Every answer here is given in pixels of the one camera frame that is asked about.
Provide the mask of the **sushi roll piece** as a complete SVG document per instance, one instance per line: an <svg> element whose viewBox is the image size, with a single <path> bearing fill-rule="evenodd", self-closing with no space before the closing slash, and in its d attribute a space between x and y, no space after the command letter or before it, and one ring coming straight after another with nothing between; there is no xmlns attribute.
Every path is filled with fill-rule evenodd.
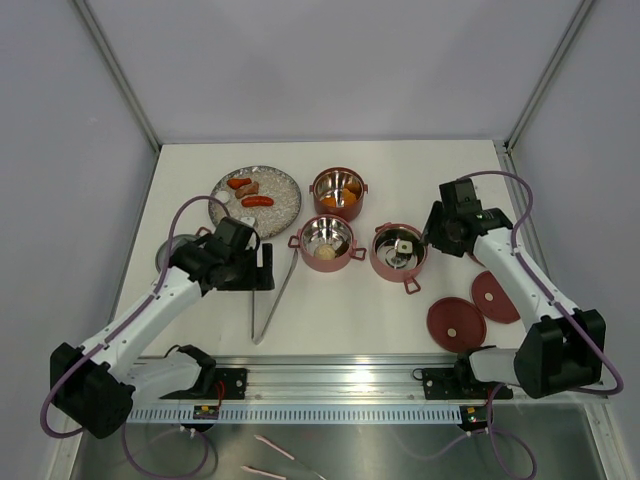
<svg viewBox="0 0 640 480"><path fill-rule="evenodd" d="M413 244L407 240L398 239L395 248L400 254L410 255L413 252Z"/></svg>

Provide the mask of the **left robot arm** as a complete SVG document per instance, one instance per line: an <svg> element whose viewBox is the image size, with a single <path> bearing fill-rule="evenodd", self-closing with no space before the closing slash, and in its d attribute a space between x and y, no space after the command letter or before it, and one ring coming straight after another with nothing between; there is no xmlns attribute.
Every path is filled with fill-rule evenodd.
<svg viewBox="0 0 640 480"><path fill-rule="evenodd" d="M138 367L135 362L160 333L209 291L270 291L273 247L215 251L210 235L171 254L168 267L119 319L80 346L59 345L50 357L50 391L40 411L42 429L50 406L98 439L116 432L133 407L177 392L208 396L216 385L215 359L192 345Z"/></svg>

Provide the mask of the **orange fried chicken piece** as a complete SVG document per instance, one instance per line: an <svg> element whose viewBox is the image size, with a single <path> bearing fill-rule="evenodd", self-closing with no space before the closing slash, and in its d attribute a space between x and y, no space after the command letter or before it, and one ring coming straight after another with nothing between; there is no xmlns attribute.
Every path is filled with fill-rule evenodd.
<svg viewBox="0 0 640 480"><path fill-rule="evenodd" d="M250 185L252 180L250 178L231 178L227 181L227 185L233 190L237 190L243 186Z"/></svg>

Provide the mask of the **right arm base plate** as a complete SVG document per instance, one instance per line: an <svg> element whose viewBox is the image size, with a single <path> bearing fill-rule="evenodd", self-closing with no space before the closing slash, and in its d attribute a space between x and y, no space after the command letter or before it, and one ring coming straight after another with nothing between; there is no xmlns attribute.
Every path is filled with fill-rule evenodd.
<svg viewBox="0 0 640 480"><path fill-rule="evenodd" d="M415 368L411 376L422 385L426 400L487 401L498 386L496 382L472 383L461 380L453 367Z"/></svg>

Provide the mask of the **brown shrimp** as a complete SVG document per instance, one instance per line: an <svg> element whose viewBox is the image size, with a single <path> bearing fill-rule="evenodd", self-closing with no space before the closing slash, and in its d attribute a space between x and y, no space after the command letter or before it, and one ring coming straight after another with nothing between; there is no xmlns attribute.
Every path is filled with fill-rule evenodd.
<svg viewBox="0 0 640 480"><path fill-rule="evenodd" d="M343 241L336 249L335 256L340 257L349 250L350 244L347 241Z"/></svg>

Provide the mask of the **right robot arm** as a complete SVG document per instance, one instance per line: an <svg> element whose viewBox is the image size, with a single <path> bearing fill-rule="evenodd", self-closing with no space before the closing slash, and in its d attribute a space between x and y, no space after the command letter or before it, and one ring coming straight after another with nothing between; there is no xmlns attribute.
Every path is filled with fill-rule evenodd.
<svg viewBox="0 0 640 480"><path fill-rule="evenodd" d="M604 363L605 321L562 294L518 246L514 233L498 208L459 213L437 201L429 213L424 242L448 255L473 255L494 276L526 330L517 348L482 347L461 354L455 387L476 396L489 383L503 383L534 399L565 391L593 393Z"/></svg>

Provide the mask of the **dark red lunch container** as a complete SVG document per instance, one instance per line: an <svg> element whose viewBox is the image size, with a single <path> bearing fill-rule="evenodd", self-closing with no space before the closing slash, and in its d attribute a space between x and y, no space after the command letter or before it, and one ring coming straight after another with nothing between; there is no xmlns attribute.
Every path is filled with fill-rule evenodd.
<svg viewBox="0 0 640 480"><path fill-rule="evenodd" d="M369 186L352 169L330 167L315 177L308 190L318 215L335 215L350 222L360 215ZM325 197L335 197L342 202L343 206L330 208L322 203Z"/></svg>

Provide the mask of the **white steamed bun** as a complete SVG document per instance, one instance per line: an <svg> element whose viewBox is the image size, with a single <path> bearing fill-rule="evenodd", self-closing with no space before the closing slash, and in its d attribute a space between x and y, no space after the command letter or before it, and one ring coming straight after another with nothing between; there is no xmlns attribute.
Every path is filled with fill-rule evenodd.
<svg viewBox="0 0 640 480"><path fill-rule="evenodd" d="M323 261L333 260L336 258L335 249L331 244L321 244L315 249L314 257Z"/></svg>

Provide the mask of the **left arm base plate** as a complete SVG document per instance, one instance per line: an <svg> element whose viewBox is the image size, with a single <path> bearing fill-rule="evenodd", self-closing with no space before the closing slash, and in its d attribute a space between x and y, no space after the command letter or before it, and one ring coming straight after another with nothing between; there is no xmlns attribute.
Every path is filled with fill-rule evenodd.
<svg viewBox="0 0 640 480"><path fill-rule="evenodd" d="M164 400L244 400L248 370L245 368L208 369L187 390L170 392Z"/></svg>

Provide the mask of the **pink lunch container with handle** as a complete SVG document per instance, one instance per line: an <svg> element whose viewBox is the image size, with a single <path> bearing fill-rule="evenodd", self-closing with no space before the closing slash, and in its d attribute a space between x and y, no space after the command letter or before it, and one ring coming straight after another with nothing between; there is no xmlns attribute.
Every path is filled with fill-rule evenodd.
<svg viewBox="0 0 640 480"><path fill-rule="evenodd" d="M372 240L370 262L375 273L388 282L402 284L408 295L422 290L417 277L428 258L428 247L421 237L413 226L387 222L375 228ZM410 255L396 251L398 239L412 242L413 252Z"/></svg>

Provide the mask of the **metal tongs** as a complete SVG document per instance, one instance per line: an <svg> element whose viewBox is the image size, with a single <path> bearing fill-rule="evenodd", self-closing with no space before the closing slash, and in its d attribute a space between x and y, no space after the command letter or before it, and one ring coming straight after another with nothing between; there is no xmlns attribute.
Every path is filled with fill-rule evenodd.
<svg viewBox="0 0 640 480"><path fill-rule="evenodd" d="M296 270L299 260L299 253L297 249L293 250L289 267L286 275L282 279L281 284L276 289L276 293L268 298L268 308L264 311L260 311L261 304L258 301L257 293L251 293L251 310L250 310L250 339L256 346L260 345L271 326L276 312L280 306L282 298L289 287L291 279Z"/></svg>

